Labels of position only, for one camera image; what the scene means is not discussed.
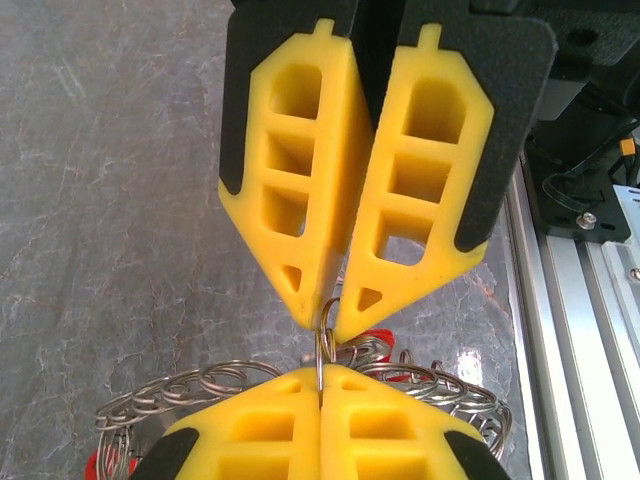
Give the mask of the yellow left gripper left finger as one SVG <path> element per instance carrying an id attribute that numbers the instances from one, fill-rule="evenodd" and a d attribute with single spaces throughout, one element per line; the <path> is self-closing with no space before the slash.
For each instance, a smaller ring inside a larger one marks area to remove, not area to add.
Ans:
<path id="1" fill-rule="evenodd" d="M 317 479 L 316 373 L 301 368 L 174 423 L 133 479 Z"/>

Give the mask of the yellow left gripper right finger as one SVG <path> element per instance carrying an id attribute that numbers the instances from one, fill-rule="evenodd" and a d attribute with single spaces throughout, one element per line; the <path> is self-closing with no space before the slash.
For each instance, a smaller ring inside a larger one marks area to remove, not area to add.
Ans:
<path id="1" fill-rule="evenodd" d="M 325 368 L 322 479 L 507 479 L 471 425 L 339 365 Z"/>

